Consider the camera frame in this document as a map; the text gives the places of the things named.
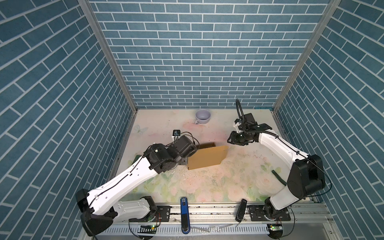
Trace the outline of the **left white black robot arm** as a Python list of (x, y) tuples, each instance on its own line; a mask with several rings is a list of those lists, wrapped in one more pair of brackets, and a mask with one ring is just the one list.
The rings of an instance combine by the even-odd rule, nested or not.
[(199, 141), (187, 133), (167, 145), (152, 144), (130, 167), (105, 184), (93, 190), (78, 190), (75, 198), (87, 235), (95, 237), (117, 222), (151, 220), (158, 210), (152, 197), (127, 202), (122, 197), (145, 181), (177, 167), (195, 154), (199, 146)]

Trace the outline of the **brown cardboard box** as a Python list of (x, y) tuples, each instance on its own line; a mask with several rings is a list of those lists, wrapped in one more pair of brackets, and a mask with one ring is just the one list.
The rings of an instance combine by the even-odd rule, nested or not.
[(204, 143), (200, 149), (188, 158), (188, 170), (196, 170), (220, 165), (227, 157), (228, 146), (216, 146), (215, 143)]

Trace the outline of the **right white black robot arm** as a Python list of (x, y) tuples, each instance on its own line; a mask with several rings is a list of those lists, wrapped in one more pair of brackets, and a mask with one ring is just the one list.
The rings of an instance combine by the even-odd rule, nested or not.
[(239, 112), (234, 127), (227, 140), (229, 144), (247, 146), (260, 143), (275, 153), (290, 170), (284, 188), (265, 200), (264, 215), (267, 219), (277, 219), (288, 206), (325, 188), (323, 161), (318, 155), (310, 156), (300, 151), (269, 125), (258, 124), (251, 113), (245, 115)]

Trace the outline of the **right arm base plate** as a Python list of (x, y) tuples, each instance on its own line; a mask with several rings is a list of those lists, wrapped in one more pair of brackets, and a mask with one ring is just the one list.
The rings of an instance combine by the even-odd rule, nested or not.
[(270, 205), (248, 205), (247, 211), (250, 214), (252, 222), (287, 222), (291, 220), (291, 216), (287, 208), (276, 210), (273, 206)]

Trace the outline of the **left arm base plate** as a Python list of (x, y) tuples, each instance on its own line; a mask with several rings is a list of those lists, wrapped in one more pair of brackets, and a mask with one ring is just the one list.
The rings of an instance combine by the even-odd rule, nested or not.
[(149, 213), (141, 219), (130, 219), (130, 222), (134, 223), (155, 223), (155, 222), (169, 222), (171, 214), (171, 206), (157, 206), (155, 213)]

